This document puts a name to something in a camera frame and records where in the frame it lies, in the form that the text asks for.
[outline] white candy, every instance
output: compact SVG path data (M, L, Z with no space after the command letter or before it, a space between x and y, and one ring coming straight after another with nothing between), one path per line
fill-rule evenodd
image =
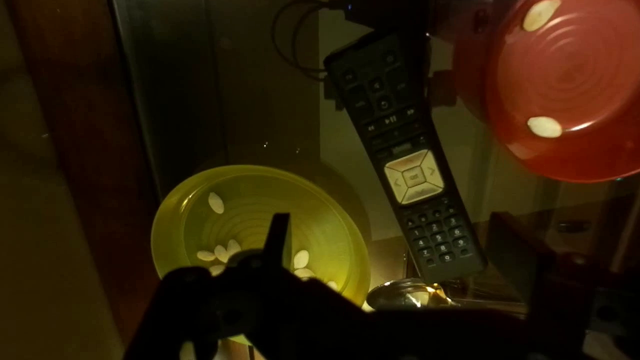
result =
M209 272L211 276L217 276L217 275L224 272L224 267L221 267L221 265L214 265L214 267L208 269L208 272Z
M215 193L208 195L208 206L215 212L221 214L224 212L224 203Z
M215 258L217 258L220 262L227 262L227 253L226 253L224 246L215 246L215 249L214 249L214 255L215 255Z
M293 275L302 281L313 279L316 272L307 271L307 269L296 269Z
M562 136L562 127L555 119L533 117L525 125L540 139L560 139Z
M227 258L232 258L233 255L238 255L242 249L235 241L227 241L226 242L226 253L227 253Z
M200 251L200 253L196 253L196 258L202 260L202 262L214 262L215 255L209 253L209 251Z
M299 251L293 257L293 269L305 269L307 267L307 251Z
M554 12L560 9L562 0L540 0L536 3L521 20L521 30L536 33L546 22L554 19Z

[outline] remote control button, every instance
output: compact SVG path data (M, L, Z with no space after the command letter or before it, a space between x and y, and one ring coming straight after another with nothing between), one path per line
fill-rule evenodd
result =
M409 100L413 97L407 88L407 82L398 82L393 90L396 90L396 98L402 98L402 100Z
M455 246L455 249L466 249L466 241L464 241L464 238L455 238L455 241L454 241L454 246Z
M448 244L438 244L438 253L448 255L448 253L452 253L452 249Z
M398 55L396 52L384 52L384 62L390 66L390 65L396 65L398 62Z
M418 223L420 223L420 224L425 224L425 223L428 223L428 216L425 216L425 214L420 214L420 216L418 216Z
M411 203L418 203L418 201L421 201L421 198L436 196L436 195L440 195L440 193L442 193L440 189L434 189L434 186L429 186L428 182L424 182L424 184L420 184L420 186L415 186L415 189L407 189L404 201L406 201L407 204L411 204Z
M436 233L436 235L429 236L429 241L432 241L434 244L440 244L440 242L443 242L443 236L442 236L440 233Z
M373 117L373 108L365 97L365 90L364 86L353 86L350 93L350 102L352 102L352 113L353 113L353 119L358 120L367 120Z
M391 108L391 100L390 98L377 98L377 108L379 113L388 113Z
M375 136L375 139L372 139L372 149L385 149L385 144L388 144L390 141L385 139L385 136Z
M375 134L377 129L379 129L379 127L377 127L375 122L372 122L372 125L365 127L365 132L367 132L367 134Z
M452 228L452 236L454 236L454 238L462 238L464 233L462 233L460 228Z
M407 108L407 111L404 111L404 114L406 114L407 120L415 120L418 119L415 108Z
M402 130L391 130L388 136L396 142L398 139L402 139Z
M424 136L418 136L418 139L413 141L413 146L425 146L425 139L424 139Z
M393 162L388 162L385 169L396 170L396 172L404 172L404 170L420 166L424 156L425 156L425 151L420 151L420 152L407 154L404 158L398 158Z
M438 170L438 164L436 164L434 154L432 154L432 152L425 152L420 166L421 166L428 182L432 182L434 186L438 186L440 193L442 193L443 181L442 181L442 177L440 177L440 170Z
M341 82L343 82L343 85L352 85L352 82L355 82L355 81L358 81L358 77L355 77L353 70L341 73Z
M385 117L385 119L381 120L381 125L384 125L384 127L393 127L393 125L398 125L398 117Z
M428 224L428 231L429 231L429 233L440 233L442 227L440 227L438 223L429 223L429 224Z
M409 169L409 170L402 172L402 177L404 177L404 184L409 189L425 182L420 169Z
M404 184L402 172L396 172L396 170L384 166L384 174L385 174L388 184L393 191L396 201L402 204L402 201L406 196L406 184Z
M429 249L421 249L420 255L428 267L436 265L436 255Z
M452 262L454 257L448 253L448 255L440 255L440 262Z
M420 127L420 122L407 122L398 129L398 134L402 139L413 139L413 136L421 134L421 127Z
M372 93L381 93L381 90L384 90L384 85L381 85L379 78L373 78L373 81L367 85L367 88L369 88Z
M391 149L391 154L393 154L393 156L400 156L400 154L409 152L411 149L413 149L413 146L411 146L409 142L404 142L404 144L393 146L393 149Z
M428 246L425 238L415 238L415 249L425 249L425 246Z
M415 238L424 238L425 236L425 233L424 233L424 228L420 227L420 228L411 228L411 231L407 231L409 233L409 236L415 241Z
M460 220L455 216L446 219L446 227L458 227L458 224L460 224Z
M404 224L406 224L406 228L415 228L418 227L418 223L413 219L406 219Z
M388 162L388 161L391 158L391 154L390 154L390 152L379 151L379 152L375 154L375 158L377 158L379 162Z

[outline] cable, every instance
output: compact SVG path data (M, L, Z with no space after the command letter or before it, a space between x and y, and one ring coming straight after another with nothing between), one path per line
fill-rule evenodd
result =
M290 52L292 56L288 56L280 44L277 44L277 25L280 25L280 19L283 17L283 12L296 9L296 7L312 7L307 9L299 19L298 22L293 25L293 30L292 30L292 39L290 39ZM292 3L285 3L277 9L277 12L273 14L272 19L272 27L269 27L269 40L272 40L272 47L276 51L276 55L280 56L282 62L285 62L288 66L296 68L298 73L302 73L305 78L312 78L312 81L317 81L321 82L324 78L320 75L324 75L325 70L324 68L310 68L310 66L304 66L299 65L299 58L298 58L298 39L299 39L299 30L304 27L304 22L316 14L317 10L321 9L333 9L335 4L333 3L321 3L321 0L292 0Z
M298 66L299 66L299 58L298 58L298 39L299 39L302 27L304 27L304 22L305 22L310 17L313 17L313 14L320 12L321 9L325 9L325 4L317 4L317 7L307 9L307 10L298 19L298 22L293 25L292 40L290 40L290 51L292 51L292 62L298 65Z

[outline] black remote control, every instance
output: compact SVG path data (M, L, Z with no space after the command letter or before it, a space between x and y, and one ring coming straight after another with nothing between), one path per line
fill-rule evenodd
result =
M476 233L424 100L424 33L367 35L324 60L407 241L418 275L452 281L484 269Z

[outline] metal object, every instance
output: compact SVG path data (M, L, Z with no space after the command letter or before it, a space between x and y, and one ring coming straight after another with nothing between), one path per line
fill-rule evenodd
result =
M438 284L428 286L420 279L402 279L373 288L365 297L365 305L373 311L415 311L452 306L455 303L449 300Z

